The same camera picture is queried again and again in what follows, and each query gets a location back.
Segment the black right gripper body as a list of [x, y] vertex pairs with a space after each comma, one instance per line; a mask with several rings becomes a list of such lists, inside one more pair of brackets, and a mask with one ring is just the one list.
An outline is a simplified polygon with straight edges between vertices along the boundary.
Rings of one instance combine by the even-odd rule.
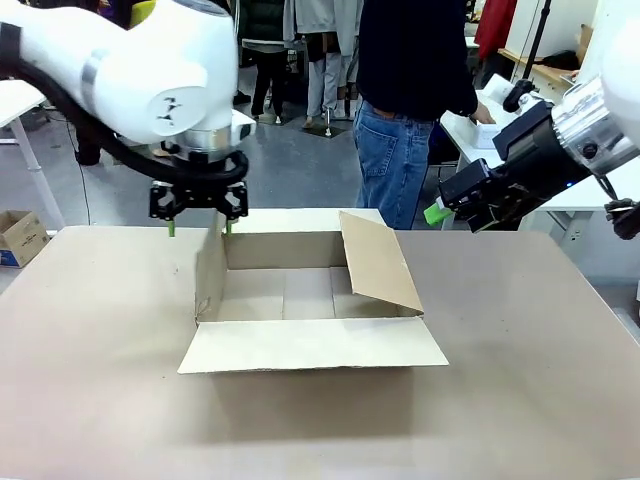
[[494, 145], [503, 163], [492, 169], [492, 202], [525, 201], [530, 210], [590, 176], [561, 146], [550, 124], [517, 135], [504, 128]]

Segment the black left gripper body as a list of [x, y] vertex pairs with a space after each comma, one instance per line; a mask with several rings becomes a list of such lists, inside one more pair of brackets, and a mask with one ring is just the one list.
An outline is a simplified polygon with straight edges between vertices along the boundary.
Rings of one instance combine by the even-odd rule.
[[196, 188], [183, 185], [172, 186], [172, 205], [178, 210], [216, 209], [226, 202], [228, 187]]

